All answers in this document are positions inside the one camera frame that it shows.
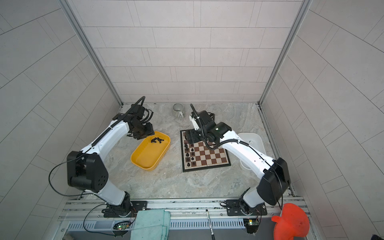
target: green towel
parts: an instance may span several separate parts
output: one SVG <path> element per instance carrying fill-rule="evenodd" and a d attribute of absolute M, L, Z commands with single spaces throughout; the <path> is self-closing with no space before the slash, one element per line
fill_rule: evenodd
<path fill-rule="evenodd" d="M 139 211 L 131 232 L 131 240 L 167 240 L 170 213 L 164 209 Z"/>

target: chessboard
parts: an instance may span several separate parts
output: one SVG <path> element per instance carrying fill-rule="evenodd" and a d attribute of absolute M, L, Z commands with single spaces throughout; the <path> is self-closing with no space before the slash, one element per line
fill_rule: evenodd
<path fill-rule="evenodd" d="M 189 144 L 185 139 L 186 131 L 187 130 L 180 131 L 183 172 L 231 166 L 227 150 L 222 147 L 214 151 L 209 150 L 203 141 Z"/>

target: gray stone surface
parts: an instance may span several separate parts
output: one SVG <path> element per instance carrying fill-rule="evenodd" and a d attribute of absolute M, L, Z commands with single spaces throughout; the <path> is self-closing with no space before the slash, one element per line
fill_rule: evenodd
<path fill-rule="evenodd" d="M 153 110 L 151 123 L 154 130 L 167 134 L 171 139 L 170 148 L 151 172 L 140 169 L 131 162 L 131 154 L 142 140 L 122 137 L 105 159 L 109 179 L 120 189 L 127 191 L 131 198 L 195 198 L 195 197 L 238 197 L 248 187 L 258 184 L 259 179 L 252 172 L 240 168 L 240 160 L 229 153 L 230 167 L 220 167 L 193 172 L 182 172 L 180 130 L 191 129 L 188 117 L 175 118 L 173 103 L 145 104 Z M 254 132 L 261 136 L 269 156 L 274 156 L 268 141 L 257 106 L 252 103 L 236 104 L 194 104 L 197 111 L 206 110 L 216 114 L 215 122 L 225 122 L 236 133 Z M 187 116 L 191 107 L 184 104 Z M 121 112 L 127 111 L 124 105 Z"/>

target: wire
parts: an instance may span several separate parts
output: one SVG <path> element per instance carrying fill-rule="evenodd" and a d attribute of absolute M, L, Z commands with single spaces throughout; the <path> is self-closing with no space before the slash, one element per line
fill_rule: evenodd
<path fill-rule="evenodd" d="M 95 208 L 97 208 L 97 207 L 99 207 L 99 206 L 101 206 L 101 205 L 106 205 L 106 204 L 99 204 L 99 205 L 97 205 L 96 207 L 92 208 L 91 211 L 88 212 L 88 214 L 87 214 L 87 215 L 85 216 L 85 218 L 84 218 L 84 221 L 83 221 L 83 227 L 84 227 L 84 229 L 85 229 L 87 232 L 90 232 L 90 233 L 99 233 L 99 234 L 104 234 L 104 235 L 108 235 L 108 236 L 116 236 L 116 235 L 114 235 L 114 234 L 107 234 L 107 233 L 103 233 L 103 232 L 91 232 L 91 231 L 89 231 L 89 230 L 87 230 L 87 229 L 85 228 L 85 219 L 88 217 L 88 215 L 89 215 Z"/>
<path fill-rule="evenodd" d="M 72 160 L 69 160 L 69 161 L 62 162 L 62 163 L 56 165 L 54 168 L 52 168 L 52 170 L 49 172 L 49 175 L 48 175 L 48 182 L 49 182 L 49 185 L 51 186 L 51 188 L 52 188 L 57 194 L 59 194 L 59 195 L 61 195 L 61 196 L 66 196 L 66 197 L 77 197 L 77 196 L 83 196 L 83 195 L 93 194 L 93 193 L 82 193 L 82 194 L 77 194 L 77 195 L 65 195 L 65 194 L 62 194 L 62 193 L 58 192 L 58 191 L 52 186 L 52 183 L 51 183 L 51 174 L 52 174 L 52 172 L 53 172 L 53 170 L 54 170 L 55 168 L 57 168 L 58 166 L 60 166 L 60 165 L 62 165 L 62 164 L 64 164 L 64 163 L 68 163 L 68 162 L 75 161 L 75 160 L 77 160 L 77 159 L 82 158 L 82 157 L 83 157 L 89 150 L 91 150 L 91 147 L 90 147 L 87 151 L 85 151 L 83 154 L 81 154 L 81 156 L 79 156 L 79 157 L 77 157 L 77 158 L 74 158 L 74 159 L 72 159 Z"/>

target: black marker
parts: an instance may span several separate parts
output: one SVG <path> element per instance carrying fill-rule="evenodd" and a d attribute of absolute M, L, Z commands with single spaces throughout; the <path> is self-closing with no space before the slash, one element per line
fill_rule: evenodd
<path fill-rule="evenodd" d="M 214 231 L 213 231 L 213 229 L 212 229 L 211 219 L 209 218 L 208 209 L 206 209 L 206 211 L 207 211 L 207 218 L 208 218 L 209 228 L 211 229 L 212 240 L 215 240 L 215 235 L 214 235 Z"/>

